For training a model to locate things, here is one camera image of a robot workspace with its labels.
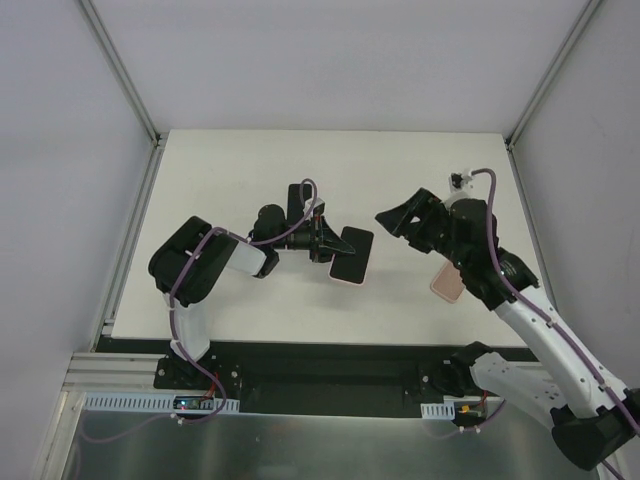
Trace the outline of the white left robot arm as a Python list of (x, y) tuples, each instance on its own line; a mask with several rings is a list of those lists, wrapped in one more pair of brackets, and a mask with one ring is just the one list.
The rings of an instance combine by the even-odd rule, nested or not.
[(346, 227), (336, 234), (328, 225), (322, 204), (311, 206), (289, 221), (284, 210), (266, 205), (244, 239), (203, 219), (189, 218), (152, 256), (148, 271), (169, 308), (171, 350), (181, 359), (176, 375), (188, 388), (204, 387), (211, 365), (203, 359), (209, 350), (206, 299), (226, 269), (262, 279), (279, 263), (281, 250), (304, 250), (313, 263), (332, 264), (335, 277), (359, 283), (366, 271), (370, 235)]

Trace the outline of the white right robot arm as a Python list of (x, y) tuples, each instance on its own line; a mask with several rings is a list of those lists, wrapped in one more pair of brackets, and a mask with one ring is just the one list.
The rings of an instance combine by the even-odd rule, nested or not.
[(413, 249), (445, 257), (475, 298), (524, 341), (552, 378), (547, 384), (474, 342), (455, 354), (452, 387), (487, 390), (547, 428), (563, 455), (593, 470), (639, 434), (639, 391), (607, 369), (569, 328), (535, 274), (500, 247), (492, 200), (443, 201), (421, 188), (376, 221)]

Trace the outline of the pink silicone phone case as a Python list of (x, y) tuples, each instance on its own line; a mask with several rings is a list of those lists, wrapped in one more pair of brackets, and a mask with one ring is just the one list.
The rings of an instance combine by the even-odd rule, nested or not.
[(465, 286), (459, 271), (447, 262), (432, 280), (430, 290), (442, 300), (454, 304), (462, 296)]

